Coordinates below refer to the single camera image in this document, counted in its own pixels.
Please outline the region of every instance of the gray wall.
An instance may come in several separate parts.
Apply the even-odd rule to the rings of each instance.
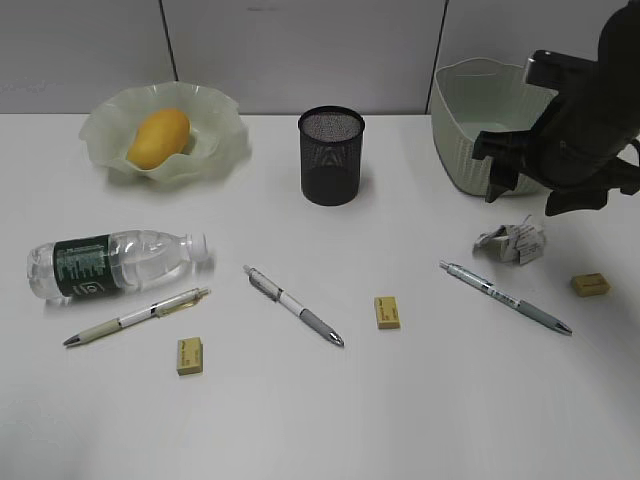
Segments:
[[[180,80],[245,113],[423,113],[444,0],[164,0]]]
[[[595,60],[600,31],[627,0],[450,0],[438,65],[490,57],[524,65],[535,50]]]
[[[87,112],[173,79],[157,0],[3,0],[0,112]]]
[[[438,65],[536,49],[595,58],[626,0],[450,0]],[[172,80],[158,0],[4,0],[0,113],[88,112],[131,86]],[[337,103],[422,113],[445,0],[164,0],[180,80],[243,113]]]

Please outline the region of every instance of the plastic water bottle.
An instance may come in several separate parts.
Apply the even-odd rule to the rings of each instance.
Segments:
[[[138,290],[179,276],[193,262],[208,258],[202,234],[177,237],[130,230],[34,248],[27,259],[27,278],[40,298],[89,297]]]

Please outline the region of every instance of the frosted glass fruit bowl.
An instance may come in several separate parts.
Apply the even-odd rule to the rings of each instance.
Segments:
[[[189,117],[189,142],[182,153],[171,155],[156,168],[142,170],[127,160],[127,151],[140,123],[163,108],[177,108]],[[86,142],[94,164],[158,182],[214,174],[217,166],[228,169],[229,163],[249,149],[238,104],[214,88],[182,82],[123,90],[91,112],[80,130],[80,140]]]

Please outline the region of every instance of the pen tip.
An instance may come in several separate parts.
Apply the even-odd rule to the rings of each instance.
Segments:
[[[571,330],[566,325],[563,325],[562,323],[557,323],[556,324],[556,330],[558,332],[564,334],[564,335],[568,335],[568,336],[572,336],[573,335],[573,330]]]
[[[62,342],[62,345],[64,345],[65,347],[69,347],[78,343],[79,341],[80,341],[80,337],[78,337],[78,335],[74,335],[73,337],[68,338],[64,342]]]
[[[342,338],[340,338],[340,335],[338,335],[336,332],[331,332],[329,334],[329,338],[331,339],[331,342],[334,345],[337,345],[338,347],[344,348],[344,341],[342,340]]]

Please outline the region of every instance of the crumpled paper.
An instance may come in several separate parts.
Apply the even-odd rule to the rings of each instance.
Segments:
[[[473,244],[474,250],[484,249],[497,255],[501,262],[529,263],[544,254],[546,238],[542,226],[527,223],[531,215],[520,225],[500,225],[483,233]]]

